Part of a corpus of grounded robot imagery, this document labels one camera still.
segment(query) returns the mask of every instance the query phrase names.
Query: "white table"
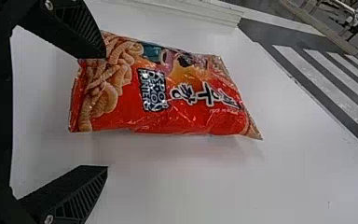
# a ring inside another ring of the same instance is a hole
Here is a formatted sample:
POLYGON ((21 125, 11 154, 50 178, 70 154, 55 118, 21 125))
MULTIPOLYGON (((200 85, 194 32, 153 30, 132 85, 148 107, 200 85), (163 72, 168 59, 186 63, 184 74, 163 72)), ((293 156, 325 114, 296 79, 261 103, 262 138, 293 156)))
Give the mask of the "white table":
POLYGON ((102 29, 221 55, 265 140, 68 133, 76 60, 17 28, 17 197, 79 164, 101 164, 109 177, 90 224, 358 223, 358 141, 240 30, 88 3, 102 29))

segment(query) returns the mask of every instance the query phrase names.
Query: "chip bag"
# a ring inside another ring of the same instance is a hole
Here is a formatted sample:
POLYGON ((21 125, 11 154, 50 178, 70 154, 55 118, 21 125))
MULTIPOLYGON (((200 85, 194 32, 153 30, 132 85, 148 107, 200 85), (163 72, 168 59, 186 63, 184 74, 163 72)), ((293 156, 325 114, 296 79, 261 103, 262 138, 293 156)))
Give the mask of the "chip bag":
POLYGON ((102 31, 106 59, 80 59, 71 132, 260 132, 220 57, 192 54, 102 31))

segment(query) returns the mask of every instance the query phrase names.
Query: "crosswalk pattern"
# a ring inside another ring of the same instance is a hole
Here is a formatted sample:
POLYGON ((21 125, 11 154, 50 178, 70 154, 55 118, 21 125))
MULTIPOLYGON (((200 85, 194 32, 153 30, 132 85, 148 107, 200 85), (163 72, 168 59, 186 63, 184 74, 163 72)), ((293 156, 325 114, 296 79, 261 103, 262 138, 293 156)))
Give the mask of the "crosswalk pattern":
POLYGON ((346 54, 256 45, 358 138, 358 59, 346 54))

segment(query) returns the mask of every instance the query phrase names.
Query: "screw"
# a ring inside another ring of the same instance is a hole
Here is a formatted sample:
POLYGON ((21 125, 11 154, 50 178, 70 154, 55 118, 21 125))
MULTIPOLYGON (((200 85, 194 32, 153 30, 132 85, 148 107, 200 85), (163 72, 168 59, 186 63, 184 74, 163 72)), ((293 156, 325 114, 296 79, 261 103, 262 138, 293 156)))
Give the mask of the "screw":
POLYGON ((54 221, 54 216, 48 215, 45 219, 45 224, 51 224, 54 221))
POLYGON ((48 11, 53 10, 54 6, 53 4, 50 2, 50 0, 46 0, 45 2, 45 7, 48 9, 48 11))

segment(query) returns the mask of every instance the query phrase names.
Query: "snack bag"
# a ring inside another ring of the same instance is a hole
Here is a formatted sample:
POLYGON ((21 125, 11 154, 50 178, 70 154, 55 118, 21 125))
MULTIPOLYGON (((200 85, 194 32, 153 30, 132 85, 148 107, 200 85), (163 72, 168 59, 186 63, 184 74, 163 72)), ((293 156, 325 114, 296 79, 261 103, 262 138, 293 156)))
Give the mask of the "snack bag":
POLYGON ((102 32, 106 59, 78 60, 71 132, 261 135, 220 57, 102 32))

